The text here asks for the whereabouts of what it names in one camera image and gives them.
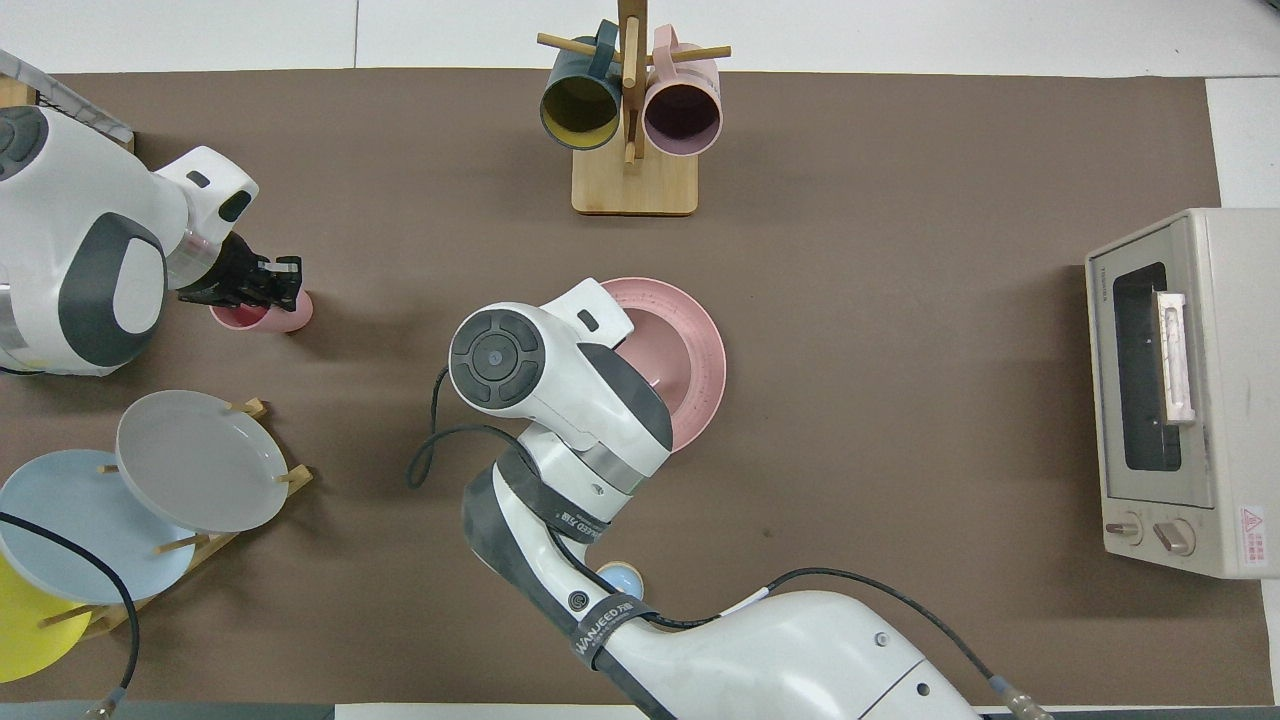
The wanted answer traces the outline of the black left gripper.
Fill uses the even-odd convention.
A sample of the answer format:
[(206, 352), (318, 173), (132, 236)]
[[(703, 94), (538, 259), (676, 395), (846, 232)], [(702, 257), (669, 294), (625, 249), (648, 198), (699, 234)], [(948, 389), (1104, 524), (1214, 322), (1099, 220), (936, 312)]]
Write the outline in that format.
[(239, 234), (228, 234), (212, 266), (177, 296), (188, 304), (215, 307), (279, 307), (294, 313), (302, 284), (301, 256), (269, 261)]

